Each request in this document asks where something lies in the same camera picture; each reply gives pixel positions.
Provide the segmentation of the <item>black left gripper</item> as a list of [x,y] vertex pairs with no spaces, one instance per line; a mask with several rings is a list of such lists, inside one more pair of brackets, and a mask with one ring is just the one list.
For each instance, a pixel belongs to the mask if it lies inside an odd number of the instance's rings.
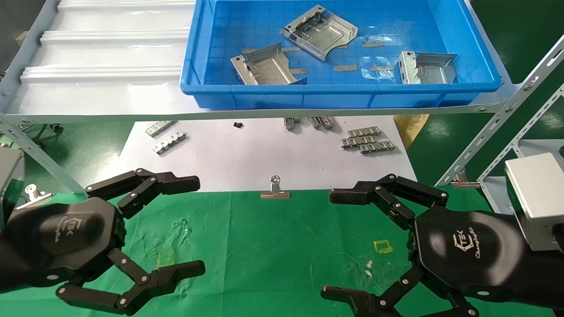
[[[143,168],[88,185],[81,203],[50,203],[16,210],[1,233],[0,290],[50,287],[70,306],[133,316],[151,299],[171,294],[183,279],[202,276],[203,261],[167,265],[148,273],[119,249],[125,244],[122,218],[131,219],[154,198],[195,192],[199,177]],[[106,200],[123,196],[117,208]],[[83,288],[115,265],[134,283],[119,295]]]

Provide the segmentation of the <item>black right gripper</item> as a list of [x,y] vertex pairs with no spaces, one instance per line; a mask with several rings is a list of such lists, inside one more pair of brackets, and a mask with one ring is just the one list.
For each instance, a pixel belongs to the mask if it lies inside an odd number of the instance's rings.
[[[415,218],[399,199],[432,208]],[[513,215],[448,210],[448,199],[446,192],[395,174],[332,189],[331,203],[372,203],[401,229],[413,229],[415,260],[423,269],[412,267],[381,296],[325,285],[321,297],[348,304],[355,317],[400,317],[395,305],[424,279],[452,306],[427,317],[479,317],[464,296],[562,309],[562,252],[532,250]]]

